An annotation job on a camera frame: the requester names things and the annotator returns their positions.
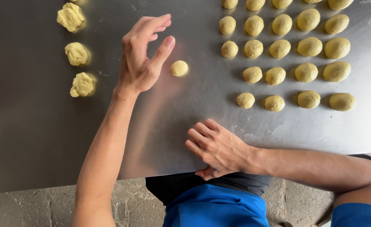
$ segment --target dough ball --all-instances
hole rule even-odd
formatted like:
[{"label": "dough ball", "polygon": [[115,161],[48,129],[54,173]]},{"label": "dough ball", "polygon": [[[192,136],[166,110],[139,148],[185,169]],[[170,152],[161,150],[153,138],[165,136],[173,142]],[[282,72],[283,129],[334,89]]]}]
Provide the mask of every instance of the dough ball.
[{"label": "dough ball", "polygon": [[346,38],[338,37],[328,41],[324,46],[325,55],[329,59],[345,57],[351,49],[351,43]]},{"label": "dough ball", "polygon": [[251,11],[257,11],[263,7],[265,0],[247,0],[247,8]]},{"label": "dough ball", "polygon": [[297,19],[298,27],[302,31],[311,31],[320,22],[320,13],[315,8],[309,8],[301,12]]},{"label": "dough ball", "polygon": [[269,53],[274,58],[283,58],[290,51],[290,43],[287,40],[277,40],[269,48]]},{"label": "dough ball", "polygon": [[351,65],[346,61],[336,61],[328,64],[323,73],[324,79],[330,82],[344,80],[351,73]]},{"label": "dough ball", "polygon": [[291,3],[292,3],[292,0],[272,0],[272,4],[277,9],[286,8]]},{"label": "dough ball", "polygon": [[71,65],[84,65],[87,61],[87,52],[78,42],[68,44],[65,47],[65,54]]},{"label": "dough ball", "polygon": [[74,32],[76,27],[81,25],[82,21],[84,21],[84,17],[79,12],[79,6],[73,3],[66,3],[58,11],[57,22],[70,32]]},{"label": "dough ball", "polygon": [[219,21],[219,30],[223,34],[230,34],[236,28],[236,20],[233,17],[227,16]]},{"label": "dough ball", "polygon": [[237,5],[238,1],[239,0],[222,0],[222,5],[224,8],[231,9]]},{"label": "dough ball", "polygon": [[173,76],[182,76],[188,70],[188,65],[185,61],[176,61],[170,67],[170,73]]},{"label": "dough ball", "polygon": [[263,53],[263,43],[258,40],[250,40],[244,46],[244,53],[249,58],[255,58]]},{"label": "dough ball", "polygon": [[237,104],[244,109],[248,109],[253,106],[254,101],[254,96],[248,92],[244,92],[237,97]]},{"label": "dough ball", "polygon": [[354,0],[328,0],[331,9],[341,10],[347,8]]},{"label": "dough ball", "polygon": [[263,30],[264,21],[261,17],[254,15],[247,19],[244,27],[249,35],[256,36]]},{"label": "dough ball", "polygon": [[349,17],[347,15],[345,14],[335,15],[328,19],[328,21],[324,25],[324,29],[328,34],[334,35],[346,29],[348,23]]},{"label": "dough ball", "polygon": [[305,109],[313,109],[320,104],[320,96],[312,90],[302,91],[298,95],[298,104]]},{"label": "dough ball", "polygon": [[243,78],[245,81],[253,84],[263,78],[263,72],[261,71],[260,67],[253,66],[244,70]]},{"label": "dough ball", "polygon": [[222,46],[222,55],[224,57],[234,57],[239,51],[238,46],[233,41],[227,41]]},{"label": "dough ball", "polygon": [[269,85],[277,85],[282,83],[282,81],[285,79],[286,72],[281,67],[274,67],[267,71],[267,74],[265,76],[265,81]]},{"label": "dough ball", "polygon": [[304,0],[306,3],[319,3],[323,0]]},{"label": "dough ball", "polygon": [[285,107],[285,101],[279,95],[272,95],[265,99],[264,106],[271,112],[279,112]]},{"label": "dough ball", "polygon": [[308,37],[298,43],[298,53],[306,57],[316,56],[322,49],[323,43],[316,37]]},{"label": "dough ball", "polygon": [[319,74],[319,70],[317,67],[312,63],[303,63],[299,65],[295,69],[295,77],[300,82],[310,82],[316,79],[317,75]]},{"label": "dough ball", "polygon": [[292,18],[286,14],[281,14],[272,22],[272,30],[277,35],[285,35],[292,28]]},{"label": "dough ball", "polygon": [[93,80],[86,73],[76,74],[76,78],[73,79],[72,88],[70,89],[70,95],[72,97],[87,96],[93,91]]},{"label": "dough ball", "polygon": [[349,111],[356,107],[356,98],[349,93],[332,94],[330,106],[337,111]]}]

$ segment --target smooth dough ball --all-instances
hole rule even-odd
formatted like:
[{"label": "smooth dough ball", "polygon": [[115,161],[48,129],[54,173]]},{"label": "smooth dough ball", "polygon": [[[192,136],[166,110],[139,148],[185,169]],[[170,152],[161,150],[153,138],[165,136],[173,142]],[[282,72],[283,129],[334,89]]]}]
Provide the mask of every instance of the smooth dough ball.
[{"label": "smooth dough ball", "polygon": [[58,11],[57,22],[70,32],[74,32],[76,27],[81,25],[82,21],[84,21],[84,17],[79,12],[79,6],[73,3],[66,3]]},{"label": "smooth dough ball", "polygon": [[219,30],[223,34],[230,34],[236,28],[236,20],[233,17],[227,16],[219,21]]},{"label": "smooth dough ball", "polygon": [[309,8],[301,12],[297,19],[298,27],[302,31],[311,31],[320,22],[320,13],[315,8]]},{"label": "smooth dough ball", "polygon": [[272,0],[272,4],[277,9],[286,8],[291,3],[292,3],[292,0]]},{"label": "smooth dough ball", "polygon": [[279,112],[285,107],[285,101],[279,95],[272,95],[265,99],[264,106],[271,112]]},{"label": "smooth dough ball", "polygon": [[170,67],[170,73],[173,76],[182,76],[188,70],[188,65],[185,61],[176,61]]},{"label": "smooth dough ball", "polygon": [[244,46],[244,53],[249,58],[255,58],[263,53],[263,43],[258,40],[250,40]]},{"label": "smooth dough ball", "polygon": [[239,51],[239,47],[233,41],[226,41],[222,46],[222,55],[224,57],[234,57]]},{"label": "smooth dough ball", "polygon": [[310,82],[316,79],[317,75],[319,74],[319,70],[317,67],[312,63],[303,63],[299,65],[295,69],[295,77],[300,82]]},{"label": "smooth dough ball", "polygon": [[351,65],[346,61],[336,61],[328,64],[323,73],[324,79],[330,82],[344,80],[351,73]]},{"label": "smooth dough ball", "polygon": [[328,0],[331,9],[341,10],[347,8],[354,0]]},{"label": "smooth dough ball", "polygon": [[247,0],[247,8],[251,11],[257,11],[263,7],[265,0]]},{"label": "smooth dough ball", "polygon": [[334,35],[346,29],[348,23],[349,17],[347,15],[345,14],[335,15],[328,19],[328,21],[324,25],[324,29],[328,34]]},{"label": "smooth dough ball", "polygon": [[224,8],[231,9],[237,5],[238,1],[239,0],[222,0],[222,5]]},{"label": "smooth dough ball", "polygon": [[254,15],[247,19],[244,27],[249,35],[256,36],[263,30],[264,21],[261,17]]},{"label": "smooth dough ball", "polygon": [[302,91],[298,95],[298,104],[305,109],[313,109],[320,104],[320,96],[312,90]]},{"label": "smooth dough ball", "polygon": [[244,92],[237,97],[237,104],[244,109],[248,109],[253,106],[254,101],[254,96],[248,92]]},{"label": "smooth dough ball", "polygon": [[351,49],[348,39],[337,37],[328,41],[324,46],[325,55],[329,59],[339,59],[345,57]]},{"label": "smooth dough ball", "polygon": [[274,67],[267,71],[267,74],[265,76],[265,81],[269,85],[277,85],[282,83],[282,81],[285,79],[286,72],[281,67]]},{"label": "smooth dough ball", "polygon": [[84,65],[87,61],[87,52],[78,42],[68,44],[65,47],[65,54],[71,65]]},{"label": "smooth dough ball", "polygon": [[261,78],[263,78],[263,72],[260,67],[253,66],[243,72],[243,79],[249,83],[258,82]]},{"label": "smooth dough ball", "polygon": [[322,49],[323,43],[316,37],[308,37],[298,43],[298,53],[306,57],[316,56]]},{"label": "smooth dough ball", "polygon": [[287,40],[277,40],[269,48],[269,53],[274,58],[283,58],[290,51],[290,43]]},{"label": "smooth dough ball", "polygon": [[93,80],[86,73],[76,74],[73,79],[70,95],[72,97],[87,96],[93,91]]},{"label": "smooth dough ball", "polygon": [[281,14],[272,22],[272,30],[277,35],[285,35],[292,28],[292,18],[287,14]]},{"label": "smooth dough ball", "polygon": [[330,106],[337,111],[349,111],[356,107],[356,98],[349,93],[332,94]]}]

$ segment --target stainless steel table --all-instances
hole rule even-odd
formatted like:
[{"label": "stainless steel table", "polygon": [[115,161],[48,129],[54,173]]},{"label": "stainless steel table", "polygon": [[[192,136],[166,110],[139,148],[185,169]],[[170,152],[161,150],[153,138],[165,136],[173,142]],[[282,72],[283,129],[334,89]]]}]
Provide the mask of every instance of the stainless steel table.
[{"label": "stainless steel table", "polygon": [[[168,35],[177,44],[156,85],[137,101],[119,179],[203,168],[184,142],[187,130],[208,117],[257,147],[371,152],[371,0],[355,0],[342,11],[329,9],[326,0],[318,4],[295,0],[284,10],[274,9],[267,0],[257,12],[248,11],[245,0],[239,0],[234,10],[222,8],[219,0],[81,1],[77,3],[86,27],[75,34],[56,22],[64,1],[0,1],[0,192],[76,183],[117,82],[121,38],[144,15],[173,16],[172,25],[150,43],[150,56]],[[320,11],[321,22],[315,30],[302,32],[296,27],[296,17],[311,7]],[[282,13],[294,19],[292,30],[282,37],[292,44],[292,51],[276,60],[269,55],[269,46],[281,37],[272,32],[271,22]],[[339,13],[350,17],[348,28],[336,36],[326,34],[324,23]],[[230,35],[218,30],[219,20],[226,15],[237,22]],[[255,37],[264,44],[264,53],[257,59],[247,58],[243,51],[245,42],[252,39],[244,31],[251,15],[264,19],[264,30]],[[351,51],[341,59],[352,65],[346,80],[330,83],[322,78],[325,65],[333,62],[324,52],[312,58],[296,53],[297,43],[309,36],[324,43],[337,36],[350,40]],[[220,54],[227,40],[239,46],[234,59]],[[63,48],[70,42],[88,47],[89,66],[69,64]],[[177,60],[188,63],[186,76],[169,74]],[[294,78],[294,69],[304,62],[319,67],[316,80],[301,83]],[[264,78],[247,84],[242,72],[255,65],[264,73],[283,67],[287,78],[276,86],[267,85]],[[82,71],[97,78],[95,95],[72,98],[72,79]],[[302,90],[318,92],[321,104],[313,110],[300,108],[296,97]],[[241,92],[255,96],[251,109],[235,103]],[[327,102],[335,92],[353,94],[358,106],[349,112],[333,111]],[[269,95],[284,98],[281,112],[263,107]]]}]

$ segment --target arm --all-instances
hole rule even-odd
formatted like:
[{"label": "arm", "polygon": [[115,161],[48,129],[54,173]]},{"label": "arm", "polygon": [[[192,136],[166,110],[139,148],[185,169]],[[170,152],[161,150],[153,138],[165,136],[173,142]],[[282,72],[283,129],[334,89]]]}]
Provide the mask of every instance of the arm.
[{"label": "arm", "polygon": [[334,205],[371,204],[371,161],[333,153],[260,149],[208,119],[190,129],[185,145],[205,163],[195,174],[208,180],[228,173],[270,175],[338,194]]},{"label": "arm", "polygon": [[170,15],[143,17],[122,39],[122,65],[107,114],[87,152],[76,187],[74,227],[115,226],[111,195],[124,155],[129,120],[140,92],[149,90],[175,45],[172,36],[156,55],[146,56],[148,42],[170,26]]}]

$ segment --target rough dough lump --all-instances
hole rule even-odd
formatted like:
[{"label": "rough dough lump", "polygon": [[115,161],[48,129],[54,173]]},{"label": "rough dough lump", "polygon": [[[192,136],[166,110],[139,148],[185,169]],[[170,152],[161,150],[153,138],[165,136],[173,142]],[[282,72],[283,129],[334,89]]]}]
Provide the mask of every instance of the rough dough lump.
[{"label": "rough dough lump", "polygon": [[290,51],[290,43],[287,40],[277,40],[269,48],[269,53],[274,58],[283,58]]},{"label": "rough dough lump", "polygon": [[81,25],[82,21],[84,21],[84,17],[79,12],[79,6],[73,3],[66,3],[58,11],[57,22],[70,32],[74,32],[76,27]]},{"label": "rough dough lump", "polygon": [[306,57],[316,56],[322,49],[323,43],[316,37],[308,37],[298,43],[298,53]]},{"label": "rough dough lump", "polygon": [[263,30],[264,21],[261,17],[254,15],[247,19],[244,28],[249,35],[256,36]]},{"label": "rough dough lump", "polygon": [[341,10],[347,8],[354,0],[328,0],[331,9]]},{"label": "rough dough lump", "polygon": [[285,107],[285,101],[279,95],[272,95],[265,99],[264,106],[271,112],[279,112]]},{"label": "rough dough lump", "polygon": [[247,8],[251,11],[257,11],[263,7],[265,0],[247,0]]},{"label": "rough dough lump", "polygon": [[335,61],[328,64],[323,73],[324,79],[330,82],[344,80],[351,73],[351,65],[346,61]]},{"label": "rough dough lump", "polygon": [[348,23],[349,17],[345,14],[339,14],[328,19],[324,25],[324,29],[328,34],[334,35],[346,29]]},{"label": "rough dough lump", "polygon": [[319,3],[323,0],[304,0],[306,3]]},{"label": "rough dough lump", "polygon": [[274,67],[267,71],[267,74],[265,76],[265,81],[269,85],[277,85],[282,83],[284,81],[286,76],[286,72],[281,67]]},{"label": "rough dough lump", "polygon": [[298,95],[298,104],[305,109],[313,109],[320,104],[320,96],[312,90],[302,91]]},{"label": "rough dough lump", "polygon": [[272,30],[277,35],[285,35],[292,28],[292,18],[287,14],[281,14],[272,22]]},{"label": "rough dough lump", "polygon": [[254,101],[254,96],[248,92],[244,92],[237,97],[237,104],[244,109],[248,109],[253,106]]},{"label": "rough dough lump", "polygon": [[263,78],[263,72],[260,67],[253,66],[243,72],[243,79],[249,83],[258,82],[261,78]]},{"label": "rough dough lump", "polygon": [[292,0],[272,0],[272,4],[277,9],[286,8],[291,3],[292,3]]},{"label": "rough dough lump", "polygon": [[222,55],[224,57],[234,57],[239,51],[239,47],[233,41],[226,41],[222,46]]},{"label": "rough dough lump", "polygon": [[170,73],[173,76],[182,76],[188,70],[188,65],[185,61],[176,61],[170,67]]},{"label": "rough dough lump", "polygon": [[71,65],[84,65],[87,61],[87,52],[78,42],[68,44],[65,47],[65,54]]},{"label": "rough dough lump", "polygon": [[351,49],[348,39],[337,37],[328,41],[324,46],[325,55],[329,59],[339,59],[345,57]]},{"label": "rough dough lump", "polygon": [[230,34],[236,28],[236,20],[233,17],[227,16],[219,21],[219,30],[223,34]]},{"label": "rough dough lump", "polygon": [[222,5],[224,8],[231,9],[237,5],[238,1],[239,0],[222,0]]},{"label": "rough dough lump", "polygon": [[295,69],[295,77],[300,82],[310,82],[316,79],[317,75],[319,74],[319,70],[317,67],[312,63],[303,63],[299,65]]},{"label": "rough dough lump", "polygon": [[356,98],[349,93],[332,94],[330,106],[337,111],[349,111],[356,107]]},{"label": "rough dough lump", "polygon": [[263,53],[263,43],[258,40],[250,40],[244,46],[244,53],[249,58],[255,58]]},{"label": "rough dough lump", "polygon": [[73,79],[70,95],[72,97],[87,96],[93,91],[93,80],[86,73],[76,74]]},{"label": "rough dough lump", "polygon": [[297,19],[298,27],[302,31],[311,31],[320,22],[320,13],[315,8],[309,8],[301,12]]}]

